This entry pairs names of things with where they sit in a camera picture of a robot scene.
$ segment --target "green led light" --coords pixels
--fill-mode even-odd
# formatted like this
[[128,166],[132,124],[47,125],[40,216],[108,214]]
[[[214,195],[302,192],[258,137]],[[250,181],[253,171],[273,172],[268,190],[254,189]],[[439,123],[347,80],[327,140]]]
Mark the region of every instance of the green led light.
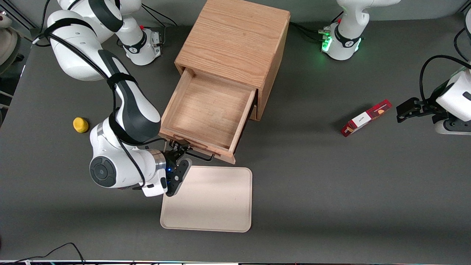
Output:
[[357,47],[355,48],[355,51],[357,51],[358,48],[360,47],[360,42],[361,42],[361,38],[358,40],[358,44],[357,44]]
[[329,36],[327,40],[322,43],[322,50],[327,52],[330,48],[330,44],[332,43],[332,37]]

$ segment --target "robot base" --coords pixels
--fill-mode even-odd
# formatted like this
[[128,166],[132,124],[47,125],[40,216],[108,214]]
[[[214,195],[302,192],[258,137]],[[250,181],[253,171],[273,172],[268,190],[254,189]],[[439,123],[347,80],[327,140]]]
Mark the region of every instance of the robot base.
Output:
[[324,32],[329,32],[329,36],[323,42],[321,51],[327,53],[332,59],[344,61],[350,59],[350,57],[352,57],[352,55],[358,50],[361,39],[351,47],[345,48],[343,44],[332,34],[338,25],[338,23],[333,23],[330,26],[324,27]]
[[138,66],[148,65],[162,54],[160,34],[150,29],[144,29],[143,32],[147,35],[147,43],[139,53],[131,53],[124,48],[126,56]]

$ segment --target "cable strap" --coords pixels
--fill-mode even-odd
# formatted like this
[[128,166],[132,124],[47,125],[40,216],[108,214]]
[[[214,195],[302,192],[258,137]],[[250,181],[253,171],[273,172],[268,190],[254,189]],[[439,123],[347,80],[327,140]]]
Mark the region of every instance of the cable strap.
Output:
[[116,90],[115,85],[118,84],[121,81],[124,81],[124,80],[131,81],[131,82],[134,82],[136,84],[138,83],[134,77],[132,77],[131,75],[125,74],[125,73],[115,73],[110,78],[108,78],[108,80],[106,82],[110,86],[111,90],[114,91],[114,90]]
[[109,123],[110,123],[110,128],[122,142],[128,145],[132,146],[139,146],[142,145],[141,142],[134,140],[129,134],[126,133],[126,131],[121,127],[121,125],[118,124],[116,121],[114,113],[110,114],[109,116]]

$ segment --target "open drawer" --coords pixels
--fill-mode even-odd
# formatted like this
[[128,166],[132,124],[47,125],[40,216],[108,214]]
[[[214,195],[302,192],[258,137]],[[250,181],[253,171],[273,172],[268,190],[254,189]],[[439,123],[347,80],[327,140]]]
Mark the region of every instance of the open drawer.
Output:
[[236,163],[234,152],[256,89],[185,68],[162,116],[160,135]]

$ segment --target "wooden drawer cabinet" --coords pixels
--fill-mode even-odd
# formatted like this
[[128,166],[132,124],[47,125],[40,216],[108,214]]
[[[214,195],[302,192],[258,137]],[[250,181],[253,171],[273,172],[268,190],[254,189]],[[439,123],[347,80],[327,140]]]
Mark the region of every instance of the wooden drawer cabinet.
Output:
[[283,56],[290,13],[243,0],[208,0],[175,65],[182,77],[161,136],[234,164],[248,118],[259,121]]

